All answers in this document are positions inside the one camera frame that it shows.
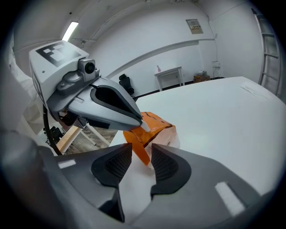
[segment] wooden plank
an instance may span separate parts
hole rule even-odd
[[[71,145],[73,140],[78,136],[78,134],[82,131],[81,128],[72,126],[62,137],[62,139],[57,143],[57,147],[60,152],[65,152],[67,148]]]

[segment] white wall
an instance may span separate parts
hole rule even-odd
[[[200,2],[217,34],[218,59],[223,77],[244,76],[258,82],[262,47],[254,5],[245,0],[205,0]]]
[[[203,34],[192,34],[186,19],[198,19]],[[188,2],[162,4],[125,18],[100,37],[90,57],[103,76],[118,81],[125,73],[135,95],[141,95],[159,89],[154,77],[156,65],[162,70],[182,66],[185,81],[204,69],[212,74],[216,50],[206,14]],[[177,83],[174,77],[165,77],[162,82],[163,86]]]
[[[119,82],[119,76],[126,74],[130,77],[132,87],[135,90],[134,96],[146,94],[158,90],[159,88],[156,78],[154,77],[156,64],[159,65],[161,69],[167,69],[169,66],[182,66],[182,75],[185,81],[192,81],[194,73],[203,69],[199,46],[193,45],[152,56],[132,65],[111,79],[115,82]],[[160,81],[162,87],[179,83],[178,78],[174,77],[174,75],[163,76]]]

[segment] black gripper pad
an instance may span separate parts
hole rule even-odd
[[[116,151],[96,159],[91,166],[91,172],[102,185],[118,188],[131,159],[132,143],[124,144]]]
[[[152,144],[151,163],[156,175],[156,185],[151,188],[151,196],[178,191],[188,182],[192,173],[191,166],[184,158],[157,144]]]

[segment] wall outlet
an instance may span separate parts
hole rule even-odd
[[[213,64],[213,68],[219,68],[220,67],[219,61],[212,61],[212,64]]]

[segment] camera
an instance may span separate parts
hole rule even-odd
[[[94,80],[99,74],[98,69],[95,67],[95,61],[93,59],[80,59],[78,63],[78,69],[84,75],[84,81],[88,82]]]
[[[87,74],[93,73],[94,69],[95,69],[95,65],[94,63],[91,63],[91,62],[88,62],[84,67],[84,70]]]

